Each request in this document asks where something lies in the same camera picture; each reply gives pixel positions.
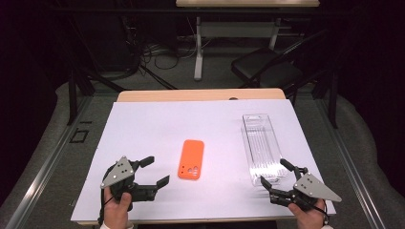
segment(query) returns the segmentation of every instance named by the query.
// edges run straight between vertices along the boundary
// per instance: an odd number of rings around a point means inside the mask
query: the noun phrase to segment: gray carpet floor
[[[238,39],[232,43],[211,41],[204,50],[201,81],[193,79],[194,56],[179,60],[172,55],[152,57],[147,67],[180,89],[236,88],[241,81],[230,71],[230,62],[263,44],[263,41],[258,43],[251,39]],[[164,90],[150,75],[142,71],[115,82],[130,90]],[[32,208],[26,209],[27,213],[21,219],[19,228],[83,228],[71,222],[70,217],[113,102],[117,100],[117,93],[111,89],[98,82],[94,82],[94,85],[94,96],[78,95],[79,101],[82,101],[81,113],[72,127],[66,126],[69,118],[67,85],[57,90],[58,103],[53,118],[24,174],[0,209],[0,228],[12,228],[10,223],[16,210],[29,196],[28,191],[44,163],[55,152],[60,157],[45,180],[45,188],[36,194],[38,199]],[[337,214],[331,218],[330,224],[334,228],[378,228],[367,214],[369,208],[373,208],[386,228],[405,228],[405,200],[389,185],[377,166],[377,152],[367,125],[352,104],[339,97],[339,128],[334,130],[325,119],[325,101],[313,100],[305,88],[299,93],[295,111],[325,183],[343,199],[341,203],[334,204]],[[70,142],[74,130],[88,131],[83,143]],[[358,173],[355,175],[363,182],[366,192],[353,188],[355,184],[345,167],[342,145],[337,143],[339,140],[343,142],[343,151],[348,152]],[[372,205],[365,206],[363,197]],[[291,219],[279,220],[277,224],[279,229],[296,228],[295,221]]]

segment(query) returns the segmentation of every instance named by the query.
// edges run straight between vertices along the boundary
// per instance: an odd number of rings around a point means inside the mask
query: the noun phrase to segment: chair
[[[328,31],[315,33],[280,53],[269,48],[248,53],[232,61],[231,71],[244,81],[240,88],[280,88],[286,97],[293,95],[294,105],[298,89],[324,73],[304,73],[294,62],[320,45],[327,33]]]

